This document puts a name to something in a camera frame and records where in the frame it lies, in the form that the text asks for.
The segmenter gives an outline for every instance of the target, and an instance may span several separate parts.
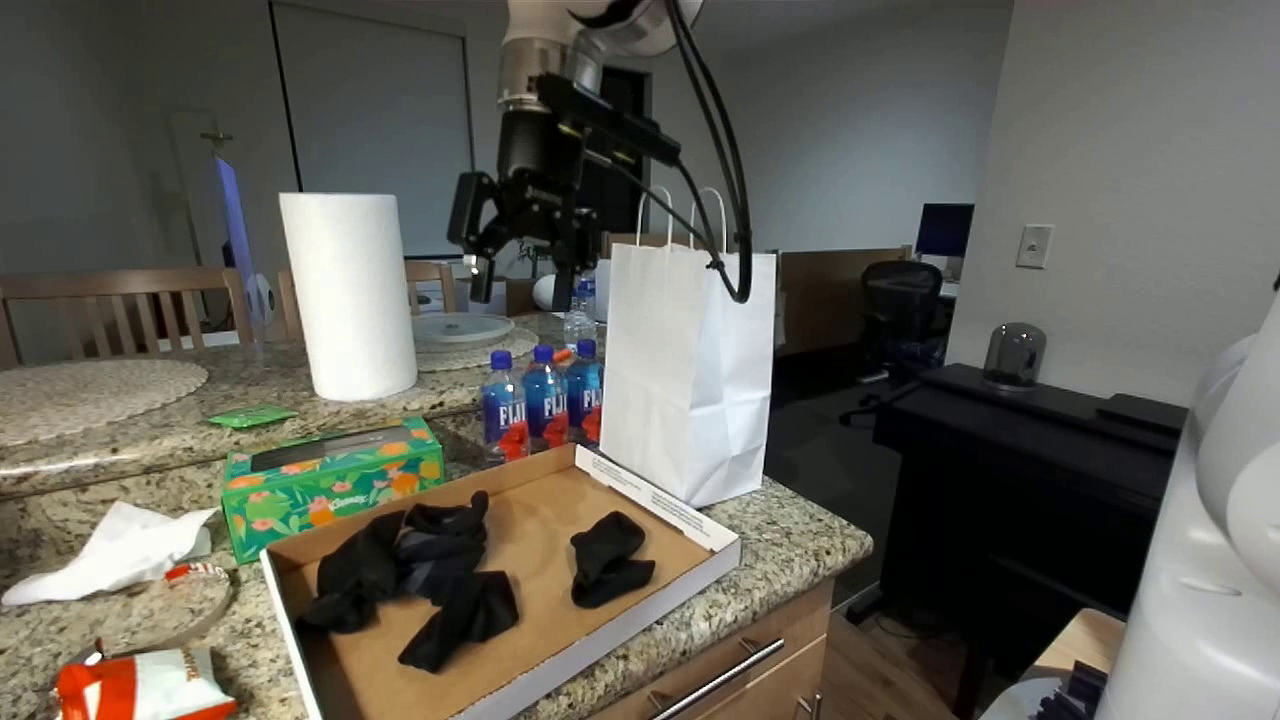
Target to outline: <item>white paper bag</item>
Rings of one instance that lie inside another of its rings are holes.
[[[600,452],[689,504],[759,488],[771,393],[775,257],[735,303],[708,254],[612,250]]]

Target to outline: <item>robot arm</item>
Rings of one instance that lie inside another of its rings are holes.
[[[670,52],[698,14],[700,0],[507,0],[498,178],[465,171],[449,219],[449,241],[482,261],[474,297],[489,301],[491,257],[516,237],[531,237],[548,241],[555,310],[567,310],[574,275],[591,269],[600,254],[600,219],[579,203],[584,165],[612,165],[623,151],[679,168],[672,138],[612,113],[595,88],[605,60]]]

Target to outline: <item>water bottle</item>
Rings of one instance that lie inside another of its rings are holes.
[[[524,410],[531,452],[567,444],[564,375],[555,373],[551,346],[531,350],[531,364],[524,373]]]
[[[484,450],[500,460],[527,452],[524,388],[511,375],[511,351],[498,350],[489,358],[489,375],[482,383]]]
[[[567,388],[567,428],[579,444],[600,444],[600,398],[605,398],[605,369],[595,358],[595,339],[578,339],[578,360],[564,373]]]

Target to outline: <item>green box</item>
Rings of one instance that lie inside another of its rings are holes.
[[[253,566],[269,545],[359,518],[443,483],[443,452],[424,415],[369,437],[302,441],[226,466],[219,508],[232,556]]]

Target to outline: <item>office chair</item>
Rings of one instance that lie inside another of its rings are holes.
[[[935,328],[943,274],[920,261],[882,261],[860,275],[863,297],[863,335],[860,351],[860,383],[887,381],[887,398],[871,393],[839,424],[878,413],[886,399],[899,398],[908,381],[942,364],[943,335]]]

